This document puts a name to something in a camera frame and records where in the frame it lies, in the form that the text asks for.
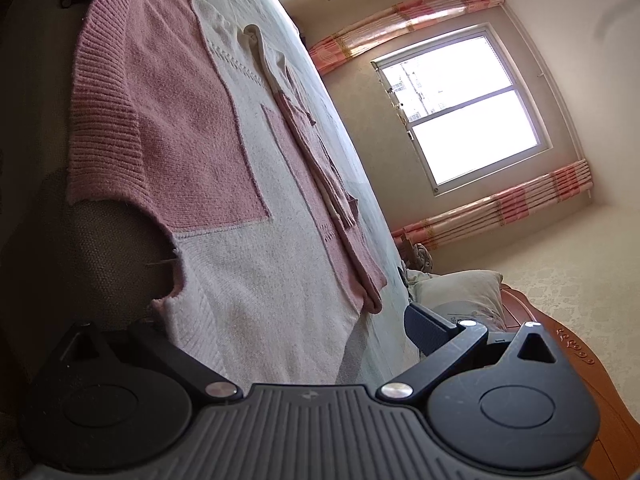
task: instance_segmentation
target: silver screw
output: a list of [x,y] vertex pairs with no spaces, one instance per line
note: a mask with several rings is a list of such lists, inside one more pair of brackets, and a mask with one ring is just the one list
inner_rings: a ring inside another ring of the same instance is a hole
[[234,384],[227,383],[225,381],[218,381],[216,383],[207,384],[204,391],[211,397],[224,399],[225,397],[235,395],[238,392],[238,388],[236,388]]
[[414,389],[404,383],[387,383],[380,388],[380,392],[389,399],[405,399],[414,392]]

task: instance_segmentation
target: pink and white sweater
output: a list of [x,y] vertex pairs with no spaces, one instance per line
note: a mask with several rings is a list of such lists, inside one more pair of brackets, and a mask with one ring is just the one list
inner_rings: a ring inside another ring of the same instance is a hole
[[175,245],[172,342],[243,387],[335,381],[386,279],[302,86],[204,0],[93,0],[78,40],[68,200],[123,200]]

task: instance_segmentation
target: pink curtain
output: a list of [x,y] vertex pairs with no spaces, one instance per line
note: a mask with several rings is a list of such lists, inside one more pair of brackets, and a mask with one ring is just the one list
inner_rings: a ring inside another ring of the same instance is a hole
[[385,41],[504,0],[407,0],[332,34],[309,49],[320,75]]
[[397,247],[402,235],[412,244],[437,249],[457,240],[526,218],[533,212],[557,204],[591,189],[591,170],[579,160],[552,173],[393,231]]

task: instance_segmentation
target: triangular hole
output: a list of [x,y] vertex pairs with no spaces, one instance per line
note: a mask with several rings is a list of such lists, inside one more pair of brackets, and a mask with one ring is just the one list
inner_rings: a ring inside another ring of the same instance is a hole
[[551,355],[540,334],[529,334],[524,340],[524,345],[518,353],[520,359],[538,361],[540,363],[555,363],[556,359]]

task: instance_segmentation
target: pillow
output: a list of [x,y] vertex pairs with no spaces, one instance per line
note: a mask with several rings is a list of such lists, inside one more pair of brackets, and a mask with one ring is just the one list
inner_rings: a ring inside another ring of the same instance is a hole
[[[492,332],[506,332],[500,298],[502,275],[493,270],[464,270],[443,276],[431,275],[414,285],[415,302],[456,323],[473,319]],[[451,303],[452,301],[470,301]]]

